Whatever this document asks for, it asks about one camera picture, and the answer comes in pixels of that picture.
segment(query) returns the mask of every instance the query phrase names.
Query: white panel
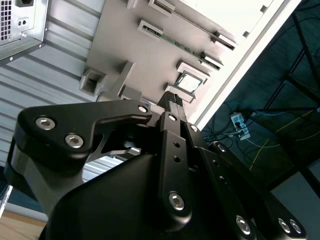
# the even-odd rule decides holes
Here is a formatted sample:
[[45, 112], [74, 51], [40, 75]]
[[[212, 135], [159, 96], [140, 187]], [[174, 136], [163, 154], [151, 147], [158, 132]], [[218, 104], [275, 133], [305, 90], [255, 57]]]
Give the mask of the white panel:
[[50, 15], [90, 36], [94, 36], [99, 19], [63, 0], [52, 0]]
[[53, 32], [56, 35], [60, 36], [61, 38], [64, 38], [65, 40], [68, 40], [69, 42], [79, 45], [85, 49], [90, 49], [92, 42], [82, 36], [79, 36], [75, 34], [74, 32], [71, 32], [69, 30], [64, 29], [61, 26], [58, 26], [52, 22], [48, 22], [48, 30], [49, 32]]
[[57, 35], [53, 32], [48, 32], [46, 35], [46, 40], [50, 41], [58, 46], [61, 46], [64, 49], [67, 49], [68, 51], [71, 51], [81, 57], [87, 58], [88, 54], [89, 54], [89, 50], [79, 46], [75, 43], [73, 43], [72, 41], [69, 41], [65, 38], [63, 38], [60, 35]]
[[104, 8], [105, 0], [76, 0], [87, 7], [101, 13]]
[[43, 82], [24, 77], [4, 68], [0, 68], [0, 82], [2, 80], [14, 88], [23, 89], [28, 93], [47, 99], [55, 104], [77, 104], [83, 102], [76, 97], [54, 89]]
[[30, 54], [69, 73], [82, 76], [86, 63], [51, 46], [45, 46]]
[[0, 127], [0, 139], [11, 142], [14, 132]]
[[25, 57], [21, 57], [8, 64], [10, 67], [18, 69], [26, 74], [32, 75], [58, 88], [62, 88], [70, 93], [95, 101], [96, 98], [79, 91], [79, 81], [53, 70], [49, 67], [36, 63]]
[[6, 141], [2, 141], [2, 138], [3, 136], [0, 135], [0, 151], [4, 151], [4, 152], [9, 152], [9, 149], [10, 149], [10, 143], [6, 142]]
[[0, 126], [13, 131], [16, 126], [16, 121], [7, 116], [0, 115]]
[[115, 159], [115, 158], [111, 158], [111, 157], [102, 157], [100, 159], [95, 160], [96, 163], [99, 163], [105, 167], [108, 168], [114, 168], [115, 166], [118, 166], [119, 164], [122, 163], [121, 160]]
[[5, 152], [0, 151], [0, 166], [4, 167], [6, 165], [8, 154]]
[[3, 86], [0, 84], [0, 96], [11, 103], [23, 106], [23, 107], [34, 107], [34, 106], [45, 106], [47, 102], [41, 101], [31, 97], [28, 94], [24, 94], [20, 91], [13, 90], [12, 88]]
[[95, 178], [95, 177], [97, 177], [98, 176], [98, 174], [96, 174], [96, 173], [93, 173], [93, 172], [91, 172], [91, 171], [86, 171], [86, 170], [84, 170], [83, 172], [82, 172], [82, 178], [83, 178], [83, 180], [86, 182], [86, 181], [89, 181], [89, 180], [91, 180], [91, 179], [93, 179], [93, 178]]
[[9, 104], [0, 99], [0, 113], [16, 118], [22, 110], [22, 108]]

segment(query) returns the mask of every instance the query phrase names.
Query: metal frame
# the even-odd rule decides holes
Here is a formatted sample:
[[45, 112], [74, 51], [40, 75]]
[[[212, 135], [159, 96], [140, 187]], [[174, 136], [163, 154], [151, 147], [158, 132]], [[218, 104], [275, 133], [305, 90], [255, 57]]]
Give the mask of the metal frame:
[[[294, 25], [297, 29], [299, 39], [302, 44], [302, 50], [299, 52], [298, 56], [294, 60], [293, 64], [291, 65], [289, 72], [286, 74], [286, 76], [281, 80], [278, 87], [275, 89], [267, 103], [262, 109], [257, 109], [257, 112], [295, 112], [295, 111], [310, 111], [310, 110], [316, 110], [320, 105], [320, 97], [309, 91], [306, 87], [304, 87], [302, 84], [300, 84], [297, 80], [295, 80], [292, 77], [292, 74], [297, 69], [298, 65], [300, 64], [303, 57], [306, 55], [312, 75], [314, 77], [314, 81], [316, 82], [318, 88], [320, 89], [320, 78], [317, 74], [315, 64], [312, 60], [311, 53], [309, 51], [308, 45], [306, 43], [306, 40], [304, 38], [301, 26], [299, 24], [299, 21], [297, 19], [297, 16], [293, 13], [292, 14]], [[270, 108], [272, 103], [276, 100], [277, 96], [281, 92], [281, 90], [285, 87], [286, 82], [292, 84], [295, 88], [297, 88], [300, 92], [302, 92], [306, 97], [310, 98], [312, 101], [316, 103], [317, 106], [315, 107], [288, 107], [288, 108]], [[297, 159], [297, 155], [293, 154], [294, 151], [294, 142], [291, 142], [289, 139], [284, 139], [283, 137], [279, 137], [280, 145], [284, 149], [284, 151], [289, 156], [291, 162], [293, 163], [293, 167], [289, 170], [285, 171], [282, 175], [277, 177], [274, 181], [272, 181], [267, 188], [269, 190], [277, 187], [279, 184], [283, 183], [286, 179], [290, 178], [297, 172], [301, 172], [302, 176], [305, 178], [307, 183], [311, 186], [313, 191], [317, 194], [317, 196], [320, 198], [320, 182], [317, 180], [317, 178], [312, 174], [312, 172], [309, 170], [309, 165], [312, 164], [314, 161], [319, 159], [319, 154], [317, 154], [317, 157], [312, 156], [312, 158], [308, 159]]]
[[[5, 175], [49, 215], [41, 240], [306, 239], [301, 223], [226, 146], [206, 145], [179, 96], [166, 92], [158, 107], [160, 115], [116, 100], [19, 114]], [[141, 154], [83, 184], [86, 162], [127, 146]]]
[[[0, 46], [0, 66], [31, 53], [38, 46], [40, 48], [44, 46], [49, 0], [34, 0], [32, 6], [25, 5], [26, 7], [19, 6], [19, 1], [12, 0], [12, 2], [15, 4], [14, 8], [12, 7], [11, 19], [11, 33], [14, 32], [14, 37]], [[30, 21], [30, 25], [26, 25], [24, 28], [15, 26], [18, 25], [17, 18], [24, 16], [26, 13], [31, 13], [34, 18]]]
[[300, 51], [300, 53], [298, 54], [298, 56], [294, 60], [293, 64], [291, 65], [289, 72], [281, 80], [279, 86], [273, 92], [272, 96], [267, 101], [265, 106], [262, 109], [257, 109], [257, 111], [259, 111], [259, 112], [268, 112], [269, 113], [269, 112], [278, 112], [278, 111], [282, 111], [282, 112], [286, 112], [286, 111], [304, 111], [304, 110], [308, 111], [308, 110], [312, 110], [312, 109], [318, 108], [318, 106], [317, 107], [293, 107], [293, 108], [292, 107], [290, 107], [290, 108], [269, 108], [271, 106], [271, 104], [275, 101], [275, 99], [277, 98], [277, 96], [279, 95], [281, 90], [284, 88], [286, 82], [291, 83], [295, 88], [297, 88], [300, 92], [302, 92], [304, 95], [306, 95], [312, 101], [314, 101], [317, 105], [320, 105], [320, 97], [315, 95], [313, 92], [309, 91], [306, 87], [304, 87], [302, 84], [300, 84], [297, 80], [295, 80], [292, 77], [292, 74], [297, 69], [297, 67], [300, 64], [301, 60], [303, 59], [304, 56], [306, 56], [306, 58], [308, 60], [308, 64], [309, 64], [310, 69], [311, 69], [311, 72], [312, 72], [312, 75], [313, 75], [313, 78], [314, 78], [314, 81], [317, 84], [318, 89], [320, 90], [320, 77], [318, 76], [316, 65], [315, 65], [315, 63], [314, 63], [314, 61], [312, 59], [312, 55], [311, 55], [311, 53], [309, 51], [309, 47], [308, 47], [307, 42], [306, 42], [306, 40], [304, 38], [303, 31], [301, 29], [300, 23], [299, 23], [295, 13], [292, 14], [292, 19], [293, 19], [294, 25], [296, 27], [296, 30], [297, 30], [297, 33], [298, 33], [298, 36], [299, 36], [299, 39], [300, 39], [301, 44], [302, 44], [302, 50]]
[[301, 0], [273, 1], [257, 23], [253, 31], [243, 42], [244, 51], [240, 59], [234, 59], [229, 70], [220, 75], [218, 82], [211, 87], [197, 110], [189, 118], [199, 129], [203, 129], [215, 112], [226, 100], [234, 87], [261, 54], [263, 49], [279, 31], [280, 27], [299, 5]]

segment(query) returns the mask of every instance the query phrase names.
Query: electrical outlet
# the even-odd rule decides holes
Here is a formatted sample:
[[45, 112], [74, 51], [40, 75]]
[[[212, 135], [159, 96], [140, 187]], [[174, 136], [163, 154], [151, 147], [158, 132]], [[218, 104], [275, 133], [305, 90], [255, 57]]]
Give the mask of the electrical outlet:
[[244, 116], [242, 115], [242, 113], [234, 112], [233, 114], [230, 115], [230, 118], [231, 118], [231, 121], [233, 123], [235, 130], [236, 131], [242, 130], [238, 135], [240, 140], [245, 140], [245, 139], [250, 138], [250, 133], [247, 128], [247, 125], [245, 124], [245, 119], [244, 119]]

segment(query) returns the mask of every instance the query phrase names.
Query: black pole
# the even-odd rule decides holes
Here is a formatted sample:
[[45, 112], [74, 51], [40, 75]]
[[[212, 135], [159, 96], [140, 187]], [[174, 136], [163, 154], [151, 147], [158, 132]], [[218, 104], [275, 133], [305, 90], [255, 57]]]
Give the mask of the black pole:
[[285, 83], [284, 81], [281, 81], [279, 86], [276, 88], [276, 90], [273, 92], [272, 96], [269, 98], [268, 102], [263, 107], [263, 110], [266, 111], [271, 106], [271, 104], [275, 101], [281, 90], [284, 88]]
[[295, 86], [298, 90], [300, 90], [302, 93], [304, 93], [307, 97], [309, 97], [311, 100], [315, 101], [317, 104], [320, 104], [320, 97], [315, 95], [313, 92], [309, 91], [308, 88], [301, 85], [299, 82], [294, 80], [291, 76], [287, 76], [286, 80], [290, 82], [293, 86]]
[[289, 70], [289, 74], [293, 74], [294, 73], [294, 71], [299, 66], [301, 60], [304, 58], [305, 54], [306, 54], [305, 50], [302, 48], [301, 51], [299, 52], [298, 56], [294, 60], [293, 64], [291, 65], [290, 70]]
[[305, 52], [305, 55], [306, 55], [306, 58], [308, 60], [308, 63], [310, 65], [310, 68], [311, 68], [311, 72], [312, 72], [312, 75], [314, 77], [314, 80], [315, 80], [315, 83], [316, 85], [318, 86], [318, 89], [320, 90], [320, 79], [318, 78], [318, 74], [317, 74], [317, 68], [316, 68], [316, 65], [312, 59], [312, 55], [309, 51], [309, 48], [308, 48], [308, 45], [307, 45], [307, 42], [306, 42], [306, 39], [304, 37], [304, 34], [302, 32], [302, 29], [301, 29], [301, 26], [300, 26], [300, 23], [298, 21], [298, 18], [296, 16], [295, 13], [292, 14], [292, 18], [293, 18], [293, 22], [294, 22], [294, 25], [296, 27], [296, 30], [298, 32], [298, 35], [299, 35], [299, 38], [300, 38], [300, 41], [302, 43], [302, 46], [303, 46], [303, 49], [304, 49], [304, 52]]

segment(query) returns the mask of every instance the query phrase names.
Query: black cable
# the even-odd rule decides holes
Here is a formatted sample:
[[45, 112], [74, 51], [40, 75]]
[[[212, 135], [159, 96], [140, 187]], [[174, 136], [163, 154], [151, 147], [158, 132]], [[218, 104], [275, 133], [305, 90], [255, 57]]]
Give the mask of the black cable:
[[230, 146], [227, 146], [228, 149], [230, 149], [230, 148], [234, 145], [234, 141], [232, 140], [232, 138], [229, 137], [229, 139], [231, 140], [231, 145], [230, 145]]
[[261, 116], [263, 116], [263, 114], [257, 116], [255, 119], [251, 119], [252, 122], [250, 122], [248, 125], [246, 125], [245, 127], [240, 127], [240, 122], [236, 122], [235, 125], [237, 128], [239, 129], [246, 129], [247, 127], [249, 127], [251, 124], [253, 124], [258, 118], [260, 118]]
[[[310, 20], [310, 19], [320, 20], [320, 17], [307, 17], [307, 18], [299, 21], [299, 23], [302, 23], [302, 22], [307, 21], [307, 20]], [[266, 53], [273, 45], [275, 45], [275, 43], [276, 43], [287, 31], [289, 31], [290, 29], [292, 29], [294, 26], [295, 26], [295, 25], [292, 25], [292, 26], [288, 27], [286, 30], [284, 30], [284, 31], [273, 41], [273, 43], [272, 43], [270, 46], [268, 46], [268, 48], [266, 48], [266, 49], [263, 51], [262, 54]]]
[[314, 9], [316, 7], [319, 7], [320, 6], [320, 3], [317, 3], [313, 6], [306, 6], [306, 7], [302, 7], [302, 8], [298, 8], [297, 11], [301, 12], [301, 11], [306, 11], [306, 10], [309, 10], [309, 9]]

